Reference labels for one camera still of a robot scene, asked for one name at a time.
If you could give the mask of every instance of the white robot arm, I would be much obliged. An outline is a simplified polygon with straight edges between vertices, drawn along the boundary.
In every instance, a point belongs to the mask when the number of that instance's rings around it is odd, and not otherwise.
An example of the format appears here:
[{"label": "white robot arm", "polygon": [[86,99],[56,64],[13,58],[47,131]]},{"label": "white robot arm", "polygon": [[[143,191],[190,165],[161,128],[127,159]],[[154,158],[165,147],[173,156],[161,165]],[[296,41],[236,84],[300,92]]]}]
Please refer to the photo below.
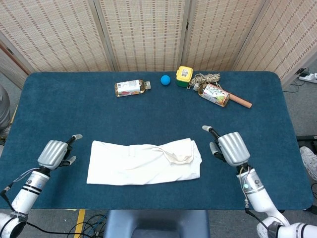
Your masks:
[{"label": "white robot arm", "polygon": [[[277,210],[264,188],[257,172],[248,165],[250,153],[238,132],[220,136],[211,126],[203,126],[203,130],[215,137],[210,143],[212,154],[236,167],[237,178],[245,195],[246,213],[255,217],[260,223],[257,232],[261,238],[316,238],[317,227],[295,223],[290,225],[287,219]],[[257,212],[265,212],[267,218],[261,221],[249,211],[249,202]]]},{"label": "white robot arm", "polygon": [[[50,171],[58,167],[70,166],[75,161],[76,156],[70,159],[67,157],[72,150],[71,144],[82,137],[78,134],[73,135],[67,142],[49,141],[38,158],[40,167],[26,171],[0,193],[11,208],[10,215],[0,213],[0,238],[16,238],[20,235],[27,223],[29,211],[50,179]],[[20,181],[30,172],[31,175],[10,204],[5,193],[15,182]]]}]

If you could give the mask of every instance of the bottle label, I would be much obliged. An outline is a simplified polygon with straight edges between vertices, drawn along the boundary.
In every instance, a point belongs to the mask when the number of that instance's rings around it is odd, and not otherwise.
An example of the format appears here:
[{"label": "bottle label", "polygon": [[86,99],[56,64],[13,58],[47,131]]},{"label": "bottle label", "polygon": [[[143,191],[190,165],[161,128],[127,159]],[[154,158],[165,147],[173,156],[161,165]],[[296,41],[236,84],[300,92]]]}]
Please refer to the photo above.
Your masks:
[{"label": "bottle label", "polygon": [[118,94],[120,96],[134,95],[134,94],[139,94],[141,92],[138,79],[117,83],[117,88],[118,88]]},{"label": "bottle label", "polygon": [[213,86],[211,84],[207,84],[206,88],[204,89],[204,92],[202,94],[202,97],[216,103],[220,106],[223,106],[226,98],[228,97],[228,93],[222,91],[221,89],[217,88],[216,86]]}]

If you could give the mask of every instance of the folded cloth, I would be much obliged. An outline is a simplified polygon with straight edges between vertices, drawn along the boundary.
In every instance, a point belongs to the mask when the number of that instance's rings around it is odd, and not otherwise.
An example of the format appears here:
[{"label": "folded cloth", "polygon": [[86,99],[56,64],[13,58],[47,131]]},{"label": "folded cloth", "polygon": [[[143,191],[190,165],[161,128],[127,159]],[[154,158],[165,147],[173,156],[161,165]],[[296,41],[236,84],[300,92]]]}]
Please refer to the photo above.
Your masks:
[{"label": "folded cloth", "polygon": [[197,179],[201,162],[190,138],[161,146],[93,141],[87,183],[143,185]]}]

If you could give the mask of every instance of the juice bottle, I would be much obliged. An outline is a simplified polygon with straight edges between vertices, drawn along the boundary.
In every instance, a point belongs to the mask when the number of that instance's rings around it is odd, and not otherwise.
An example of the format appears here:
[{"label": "juice bottle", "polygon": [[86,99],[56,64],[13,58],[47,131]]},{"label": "juice bottle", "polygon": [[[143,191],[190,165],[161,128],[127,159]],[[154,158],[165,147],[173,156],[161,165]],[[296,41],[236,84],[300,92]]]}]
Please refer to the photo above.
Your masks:
[{"label": "juice bottle", "polygon": [[151,89],[150,82],[144,82],[141,79],[120,82],[114,85],[114,93],[117,97],[141,94],[144,93],[145,90],[149,89]]},{"label": "juice bottle", "polygon": [[230,98],[230,94],[208,83],[204,83],[202,85],[196,83],[194,90],[198,92],[199,96],[222,107],[226,106]]}]

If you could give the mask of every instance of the yellow lid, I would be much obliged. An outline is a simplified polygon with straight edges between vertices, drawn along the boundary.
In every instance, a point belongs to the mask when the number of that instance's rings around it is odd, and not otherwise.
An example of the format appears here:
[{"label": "yellow lid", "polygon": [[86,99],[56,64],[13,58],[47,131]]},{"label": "yellow lid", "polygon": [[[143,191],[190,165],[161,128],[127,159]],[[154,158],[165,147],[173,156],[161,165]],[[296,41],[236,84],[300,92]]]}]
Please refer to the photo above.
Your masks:
[{"label": "yellow lid", "polygon": [[193,76],[193,69],[186,66],[180,66],[177,73],[176,79],[178,81],[189,83]]}]

